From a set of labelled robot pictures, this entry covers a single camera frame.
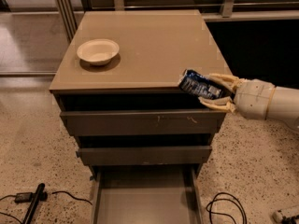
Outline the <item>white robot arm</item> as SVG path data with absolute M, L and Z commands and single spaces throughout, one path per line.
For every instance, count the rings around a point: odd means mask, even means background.
M 216 100 L 199 97 L 210 109 L 236 113 L 245 119 L 278 120 L 299 132 L 299 90 L 275 86 L 260 79 L 232 75 L 209 74 L 208 78 L 230 91 L 229 96 Z

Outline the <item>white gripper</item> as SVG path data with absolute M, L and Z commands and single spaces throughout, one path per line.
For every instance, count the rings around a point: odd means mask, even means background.
M 220 99 L 199 97 L 199 102 L 213 110 L 226 113 L 238 113 L 246 119 L 266 119 L 270 98 L 276 89 L 272 83 L 259 79 L 246 80 L 233 75 L 211 73 L 208 78 L 222 85 L 230 92 L 235 92 L 233 100 L 227 96 Z

